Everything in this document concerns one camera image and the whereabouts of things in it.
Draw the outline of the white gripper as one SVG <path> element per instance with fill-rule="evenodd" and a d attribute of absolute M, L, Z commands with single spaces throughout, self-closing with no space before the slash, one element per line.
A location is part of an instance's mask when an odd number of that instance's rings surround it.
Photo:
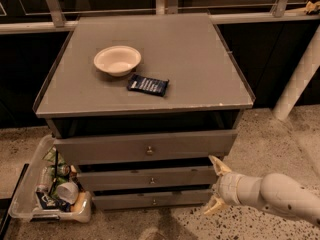
<path fill-rule="evenodd" d="M 215 193 L 205 205 L 203 214 L 214 215 L 227 207 L 227 205 L 243 205 L 239 197 L 239 182 L 243 174 L 231 172 L 231 169 L 216 156 L 210 155 L 215 173 L 219 176 Z"/>

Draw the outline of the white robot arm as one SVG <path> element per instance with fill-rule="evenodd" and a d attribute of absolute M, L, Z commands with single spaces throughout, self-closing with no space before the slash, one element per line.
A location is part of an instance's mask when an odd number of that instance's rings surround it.
<path fill-rule="evenodd" d="M 320 28 L 316 30 L 288 84 L 273 109 L 283 121 L 300 98 L 320 65 Z M 279 173 L 250 177 L 232 171 L 215 156 L 209 157 L 218 181 L 204 213 L 213 215 L 230 206 L 248 206 L 290 220 L 320 226 L 320 198 L 294 179 Z"/>

